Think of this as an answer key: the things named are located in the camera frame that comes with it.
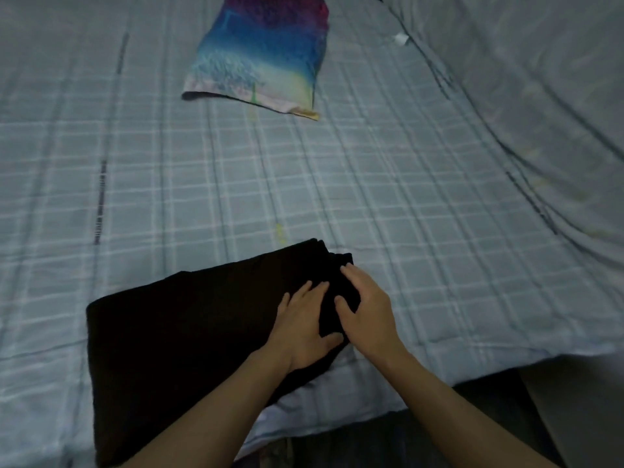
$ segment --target person's left hand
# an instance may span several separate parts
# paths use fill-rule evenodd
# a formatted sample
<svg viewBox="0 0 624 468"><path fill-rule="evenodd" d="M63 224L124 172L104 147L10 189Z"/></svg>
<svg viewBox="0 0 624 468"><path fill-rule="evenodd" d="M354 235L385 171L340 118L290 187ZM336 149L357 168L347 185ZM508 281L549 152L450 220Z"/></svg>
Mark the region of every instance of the person's left hand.
<svg viewBox="0 0 624 468"><path fill-rule="evenodd" d="M265 345L283 352L288 358L288 372L318 361L344 339L341 333L332 333L323 338L318 334L321 302L330 283L320 283L310 290L311 287L312 282L308 281L292 298L288 293L284 294Z"/></svg>

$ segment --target person's right arm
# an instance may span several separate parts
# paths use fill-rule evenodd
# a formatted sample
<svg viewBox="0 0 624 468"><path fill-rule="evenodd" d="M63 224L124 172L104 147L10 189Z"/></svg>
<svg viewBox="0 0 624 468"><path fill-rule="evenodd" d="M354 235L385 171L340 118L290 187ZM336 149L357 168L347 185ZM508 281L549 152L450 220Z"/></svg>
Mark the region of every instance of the person's right arm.
<svg viewBox="0 0 624 468"><path fill-rule="evenodd" d="M386 377L455 468L556 467L418 363L398 336L388 295L360 268L341 269L361 298L357 313L345 299L336 298L345 333Z"/></svg>

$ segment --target person's right hand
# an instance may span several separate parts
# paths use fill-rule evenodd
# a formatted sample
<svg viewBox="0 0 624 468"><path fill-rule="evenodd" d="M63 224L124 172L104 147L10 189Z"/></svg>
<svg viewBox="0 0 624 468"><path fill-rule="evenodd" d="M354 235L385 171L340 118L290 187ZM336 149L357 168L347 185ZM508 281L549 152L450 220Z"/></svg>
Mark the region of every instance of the person's right hand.
<svg viewBox="0 0 624 468"><path fill-rule="evenodd" d="M334 300L343 330L355 348L373 364L406 351L396 331L390 297L362 269L349 263L340 270L360 297L356 313L342 296Z"/></svg>

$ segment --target forearm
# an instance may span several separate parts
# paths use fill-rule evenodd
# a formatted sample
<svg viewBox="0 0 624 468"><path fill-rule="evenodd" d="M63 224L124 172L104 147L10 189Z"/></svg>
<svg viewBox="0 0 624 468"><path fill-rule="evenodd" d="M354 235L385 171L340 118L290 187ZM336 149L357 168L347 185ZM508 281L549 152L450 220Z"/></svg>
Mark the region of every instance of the forearm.
<svg viewBox="0 0 624 468"><path fill-rule="evenodd" d="M555 467L423 368L407 351L375 362L455 468Z"/></svg>
<svg viewBox="0 0 624 468"><path fill-rule="evenodd" d="M229 467L260 411L288 372L265 346L132 457L124 468Z"/></svg>

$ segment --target hand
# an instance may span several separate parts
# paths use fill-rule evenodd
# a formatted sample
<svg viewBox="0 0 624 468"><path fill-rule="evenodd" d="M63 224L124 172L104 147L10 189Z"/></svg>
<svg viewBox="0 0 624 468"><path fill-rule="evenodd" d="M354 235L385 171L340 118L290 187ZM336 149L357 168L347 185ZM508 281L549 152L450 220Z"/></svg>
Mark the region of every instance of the hand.
<svg viewBox="0 0 624 468"><path fill-rule="evenodd" d="M340 323L355 348L373 364L397 351L407 351L396 331L390 297L362 269L349 263L340 270L360 297L356 313L342 296L334 300Z"/></svg>
<svg viewBox="0 0 624 468"><path fill-rule="evenodd" d="M265 347L281 352L288 360L288 372L305 368L321 359L344 338L332 333L323 338L318 333L321 302L330 283L320 283L310 290L308 281L292 298L284 294L277 307L277 317Z"/></svg>

